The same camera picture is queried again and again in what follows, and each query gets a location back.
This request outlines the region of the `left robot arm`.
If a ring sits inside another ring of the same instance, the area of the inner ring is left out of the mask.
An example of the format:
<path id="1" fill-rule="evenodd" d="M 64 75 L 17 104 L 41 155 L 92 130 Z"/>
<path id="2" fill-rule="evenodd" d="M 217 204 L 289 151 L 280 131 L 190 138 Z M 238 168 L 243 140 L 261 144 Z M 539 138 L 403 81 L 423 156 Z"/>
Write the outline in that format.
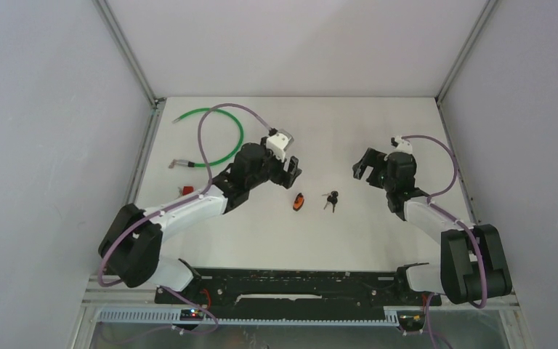
<path id="1" fill-rule="evenodd" d="M 197 300 L 201 284 L 194 269 L 182 259 L 161 256 L 163 244 L 196 223 L 236 209 L 263 183 L 291 188 L 302 172 L 298 158 L 286 155 L 293 141 L 279 131 L 259 144 L 246 143 L 205 188 L 148 209 L 123 206 L 98 248 L 102 267 L 129 288 L 150 282 L 172 289 L 182 302 Z"/>

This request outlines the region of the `black key bunch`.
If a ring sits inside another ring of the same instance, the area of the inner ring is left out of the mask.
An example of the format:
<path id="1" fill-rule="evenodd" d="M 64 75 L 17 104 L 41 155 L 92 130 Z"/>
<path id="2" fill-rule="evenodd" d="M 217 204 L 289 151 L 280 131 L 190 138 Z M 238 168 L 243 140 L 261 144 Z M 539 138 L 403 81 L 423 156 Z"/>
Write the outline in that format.
<path id="1" fill-rule="evenodd" d="M 339 192 L 337 190 L 333 190 L 325 196 L 325 205 L 323 207 L 324 210 L 329 208 L 333 213 L 336 211 L 336 205 L 339 201 Z"/>

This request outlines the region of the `red cable lock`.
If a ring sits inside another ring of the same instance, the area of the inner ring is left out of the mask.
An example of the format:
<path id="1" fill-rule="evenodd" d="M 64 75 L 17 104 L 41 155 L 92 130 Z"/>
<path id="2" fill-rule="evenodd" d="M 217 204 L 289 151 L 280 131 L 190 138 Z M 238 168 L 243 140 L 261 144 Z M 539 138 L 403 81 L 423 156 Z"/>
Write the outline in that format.
<path id="1" fill-rule="evenodd" d="M 193 187 L 193 186 L 189 186 L 189 185 L 186 185 L 186 186 L 183 186 L 182 188 L 180 188 L 180 193 L 181 193 L 182 196 L 189 195 L 189 194 L 191 194 L 193 191 L 194 191 L 194 187 Z"/>

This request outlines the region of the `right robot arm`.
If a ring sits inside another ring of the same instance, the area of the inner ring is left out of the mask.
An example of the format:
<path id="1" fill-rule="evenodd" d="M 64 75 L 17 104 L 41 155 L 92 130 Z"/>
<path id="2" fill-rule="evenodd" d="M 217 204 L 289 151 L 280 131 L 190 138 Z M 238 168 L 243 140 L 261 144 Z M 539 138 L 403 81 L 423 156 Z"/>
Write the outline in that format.
<path id="1" fill-rule="evenodd" d="M 393 292 L 404 304 L 423 292 L 445 295 L 454 304 L 481 305 L 510 294 L 512 278 L 497 228 L 464 222 L 416 187 L 415 157 L 403 151 L 383 153 L 368 148 L 353 165 L 355 179 L 363 178 L 385 191 L 389 210 L 427 234 L 440 246 L 437 262 L 404 265 L 397 269 Z"/>

